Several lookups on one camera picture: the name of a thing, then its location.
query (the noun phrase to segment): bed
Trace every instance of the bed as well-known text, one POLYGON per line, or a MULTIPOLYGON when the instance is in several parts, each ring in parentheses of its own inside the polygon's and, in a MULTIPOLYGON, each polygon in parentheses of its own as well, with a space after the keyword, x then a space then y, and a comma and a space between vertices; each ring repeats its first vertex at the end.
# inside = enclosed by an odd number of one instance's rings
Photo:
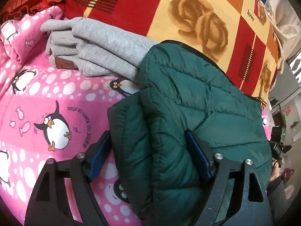
MULTIPOLYGON (((0 196, 22 224, 46 160, 66 160, 85 152, 109 129, 108 107, 126 96, 111 88, 118 77, 86 78, 75 69, 50 67, 45 54, 48 35, 39 30, 47 19, 84 16, 157 41, 182 41, 210 57, 238 88, 266 105, 281 56, 260 0, 136 1, 111 0, 109 5, 108 0, 64 0, 20 21, 3 23, 8 34, 2 35, 0 45, 0 150, 8 155, 3 166, 7 166, 9 183, 1 181, 0 196), (209 15, 198 19, 204 11, 209 15), (207 27, 193 27, 196 23, 207 27), (42 128, 53 113, 62 117, 66 131, 62 148, 55 151, 42 128)), ((134 84, 126 87, 130 94, 138 91, 134 84)), ((264 126, 268 138, 271 126, 264 126)), ((81 221, 70 181, 65 182, 73 217, 81 221)), ((122 186, 116 191, 115 184, 118 173, 111 153, 91 184, 95 198, 111 226, 141 225, 126 198, 117 196, 122 186)))

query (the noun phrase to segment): folded green jacket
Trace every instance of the folded green jacket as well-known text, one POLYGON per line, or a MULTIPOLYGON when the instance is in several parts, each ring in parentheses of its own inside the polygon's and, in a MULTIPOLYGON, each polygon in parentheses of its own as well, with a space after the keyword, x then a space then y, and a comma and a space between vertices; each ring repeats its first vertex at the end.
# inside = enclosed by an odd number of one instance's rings
MULTIPOLYGON (((140 65, 139 88, 109 108, 108 118, 119 178, 143 225, 187 225, 197 210, 204 183, 186 149, 187 130, 229 160, 251 159, 268 184, 272 156, 261 105, 213 61, 176 44, 155 45, 140 65)), ((232 186, 229 180, 217 221, 232 186)))

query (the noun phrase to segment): folded pink fabric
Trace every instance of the folded pink fabric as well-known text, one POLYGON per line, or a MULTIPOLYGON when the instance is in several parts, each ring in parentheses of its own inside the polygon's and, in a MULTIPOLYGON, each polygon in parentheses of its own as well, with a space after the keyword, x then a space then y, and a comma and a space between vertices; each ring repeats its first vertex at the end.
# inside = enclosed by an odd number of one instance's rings
POLYGON ((40 31, 41 25, 48 19, 63 19, 62 10, 58 6, 53 6, 34 16, 26 14, 21 21, 9 20, 3 23, 0 38, 6 54, 19 64, 24 64, 32 48, 42 38, 48 36, 40 31))

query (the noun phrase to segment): clothing label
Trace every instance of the clothing label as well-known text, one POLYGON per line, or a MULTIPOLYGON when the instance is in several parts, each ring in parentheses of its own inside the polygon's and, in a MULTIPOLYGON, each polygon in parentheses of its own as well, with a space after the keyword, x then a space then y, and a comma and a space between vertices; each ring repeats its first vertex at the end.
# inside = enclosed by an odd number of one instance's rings
POLYGON ((55 57, 55 65, 58 69, 78 69, 74 62, 55 57))

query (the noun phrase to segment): fish print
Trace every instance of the fish print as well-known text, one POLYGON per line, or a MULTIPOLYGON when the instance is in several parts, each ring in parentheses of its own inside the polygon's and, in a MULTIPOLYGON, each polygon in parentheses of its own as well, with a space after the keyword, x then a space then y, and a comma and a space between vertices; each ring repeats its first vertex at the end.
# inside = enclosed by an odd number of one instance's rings
POLYGON ((35 44, 35 41, 34 40, 26 40, 25 39, 25 45, 28 45, 28 46, 33 46, 35 44))
POLYGON ((18 112, 18 118, 19 118, 20 120, 23 120, 23 118, 24 118, 24 113, 23 113, 22 110, 20 110, 20 107, 16 109, 16 112, 18 112))
POLYGON ((10 127, 14 128, 16 126, 16 122, 15 121, 11 121, 9 124, 10 127))
POLYGON ((26 132, 29 131, 29 129, 30 129, 30 122, 29 121, 25 122, 25 124, 23 125, 23 127, 19 127, 19 129, 20 129, 20 135, 22 137, 23 133, 26 133, 26 132))

